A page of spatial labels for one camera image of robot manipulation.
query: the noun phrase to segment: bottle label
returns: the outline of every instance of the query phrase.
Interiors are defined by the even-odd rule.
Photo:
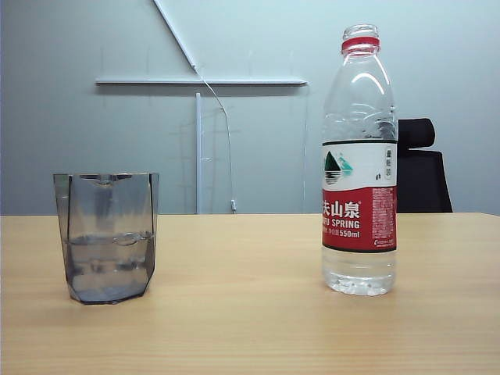
[[[396,141],[323,143],[323,246],[396,249]]]

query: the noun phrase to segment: office chair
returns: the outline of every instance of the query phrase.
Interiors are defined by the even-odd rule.
[[[399,120],[398,213],[450,213],[443,155],[414,150],[434,143],[429,119]]]

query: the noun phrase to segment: plastic water bottle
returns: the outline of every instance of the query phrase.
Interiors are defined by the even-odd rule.
[[[395,282],[397,120],[377,28],[343,39],[325,103],[323,276],[335,291],[381,295]]]

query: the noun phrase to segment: headrest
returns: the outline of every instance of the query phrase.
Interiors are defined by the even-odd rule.
[[[399,148],[429,147],[434,144],[436,133],[429,119],[407,119],[398,121]]]

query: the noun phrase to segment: wooden table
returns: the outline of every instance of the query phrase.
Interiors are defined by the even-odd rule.
[[[118,305],[69,298],[54,216],[2,218],[10,374],[500,373],[500,217],[398,216],[378,297],[320,273],[319,215],[160,216],[155,276]]]

